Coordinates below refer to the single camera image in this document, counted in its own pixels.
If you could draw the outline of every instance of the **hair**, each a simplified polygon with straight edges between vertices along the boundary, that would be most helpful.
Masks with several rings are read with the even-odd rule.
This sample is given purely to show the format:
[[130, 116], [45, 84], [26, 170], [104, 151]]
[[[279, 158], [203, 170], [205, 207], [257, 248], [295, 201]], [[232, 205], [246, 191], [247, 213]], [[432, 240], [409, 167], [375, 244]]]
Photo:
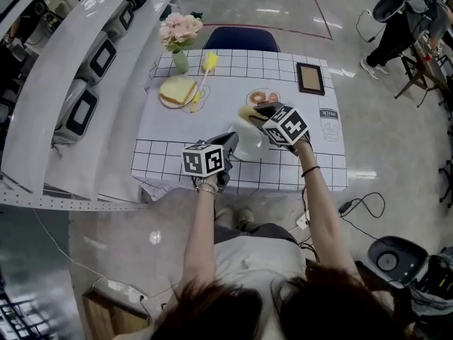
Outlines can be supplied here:
[[157, 320], [151, 340], [253, 339], [263, 301], [257, 290], [213, 282], [204, 287], [187, 284], [178, 304]]
[[273, 300], [287, 340], [417, 339], [360, 280], [336, 268], [309, 264], [306, 280], [288, 280], [273, 291]]

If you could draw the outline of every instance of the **shelf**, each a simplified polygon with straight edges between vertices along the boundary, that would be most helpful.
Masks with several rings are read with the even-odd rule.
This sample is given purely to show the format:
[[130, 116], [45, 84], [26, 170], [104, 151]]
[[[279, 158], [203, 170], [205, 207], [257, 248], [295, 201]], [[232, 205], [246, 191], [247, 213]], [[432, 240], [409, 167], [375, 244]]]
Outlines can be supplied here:
[[130, 77], [137, 60], [143, 54], [145, 43], [169, 2], [170, 0], [148, 0], [135, 11], [129, 33], [115, 45], [115, 60], [102, 81], [91, 88], [99, 102], [84, 138], [77, 144], [61, 148], [61, 158], [54, 150], [51, 151], [46, 183], [91, 200], [97, 199], [101, 166], [106, 158], [118, 107], [123, 98], [128, 100], [127, 94], [135, 88], [129, 83]]
[[159, 41], [159, 26], [156, 26], [127, 83], [128, 90], [124, 95], [126, 99], [121, 101], [113, 123], [105, 161], [101, 165], [99, 198], [134, 203], [140, 200], [140, 182], [130, 176], [130, 168], [140, 120], [147, 102], [144, 85], [149, 80], [149, 71], [163, 51], [164, 47]]
[[42, 193], [50, 143], [69, 86], [91, 44], [124, 0], [81, 0], [34, 64], [8, 129], [1, 170]]
[[5, 18], [0, 22], [0, 37], [3, 37], [6, 34], [16, 19], [32, 1], [33, 0], [19, 0], [18, 3], [14, 5], [9, 13], [6, 14]]

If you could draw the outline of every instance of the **yellow sponge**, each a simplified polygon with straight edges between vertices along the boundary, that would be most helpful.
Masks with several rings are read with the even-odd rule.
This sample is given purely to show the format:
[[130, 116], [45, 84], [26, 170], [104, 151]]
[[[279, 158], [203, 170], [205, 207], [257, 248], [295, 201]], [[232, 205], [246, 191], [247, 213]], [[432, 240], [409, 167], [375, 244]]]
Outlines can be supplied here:
[[217, 66], [217, 62], [219, 61], [219, 56], [214, 54], [213, 52], [208, 52], [203, 63], [203, 69], [205, 72], [213, 71]]

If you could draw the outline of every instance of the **green vase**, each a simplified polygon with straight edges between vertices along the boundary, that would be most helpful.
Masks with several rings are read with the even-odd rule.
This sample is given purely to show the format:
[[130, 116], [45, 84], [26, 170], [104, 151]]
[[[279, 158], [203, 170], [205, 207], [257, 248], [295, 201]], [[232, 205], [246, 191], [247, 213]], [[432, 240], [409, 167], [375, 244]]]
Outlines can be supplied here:
[[189, 61], [187, 60], [184, 51], [179, 50], [178, 52], [173, 52], [173, 61], [181, 74], [184, 74], [189, 70]]

